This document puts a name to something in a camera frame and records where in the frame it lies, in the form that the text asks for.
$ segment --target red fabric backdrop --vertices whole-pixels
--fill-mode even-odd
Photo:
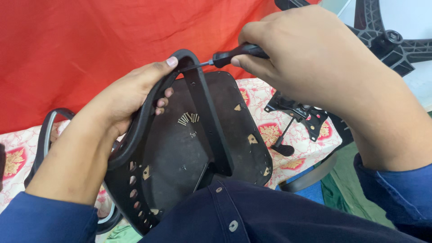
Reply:
[[[130,70],[178,49],[206,61],[234,48],[245,23],[276,11],[273,0],[4,1],[0,134],[40,125],[54,108],[77,112]]]

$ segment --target fingernail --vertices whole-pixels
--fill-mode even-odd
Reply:
[[[234,67],[240,67],[240,61],[239,61],[237,58],[232,58],[232,59],[231,59],[231,64],[232,64]]]
[[[170,57],[170,58],[166,59],[166,63],[170,67],[175,67],[178,64],[178,60],[176,57]]]

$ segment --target screwdriver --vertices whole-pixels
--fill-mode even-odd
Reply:
[[[218,51],[215,54],[213,54],[213,58],[210,59],[209,61],[200,63],[198,65],[185,67],[183,69],[180,69],[178,72],[183,73],[185,71],[199,68],[199,67],[203,67],[203,66],[207,66],[207,65],[212,65],[212,66],[215,66],[217,68],[222,68],[222,67],[231,63],[231,58],[233,58],[234,56],[237,56],[237,55],[242,55],[242,54],[249,54],[249,55],[252,55],[254,57],[264,58],[264,59],[270,58],[263,51],[263,49],[261,47],[259,47],[258,45],[246,43],[246,44],[242,44],[242,45],[232,49],[231,51]]]

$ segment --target black screwdriver handle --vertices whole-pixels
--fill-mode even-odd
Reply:
[[[213,54],[213,64],[217,68],[222,68],[231,63],[231,58],[241,54],[249,54],[254,57],[269,59],[270,57],[255,44],[243,44],[231,51],[218,51]]]

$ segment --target navy blue shirt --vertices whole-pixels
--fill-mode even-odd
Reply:
[[[354,166],[366,197],[382,207],[400,231],[292,193],[229,180],[190,195],[140,242],[432,240],[432,165],[378,172],[364,168],[357,155]],[[94,242],[96,212],[92,206],[21,192],[0,214],[0,242]]]

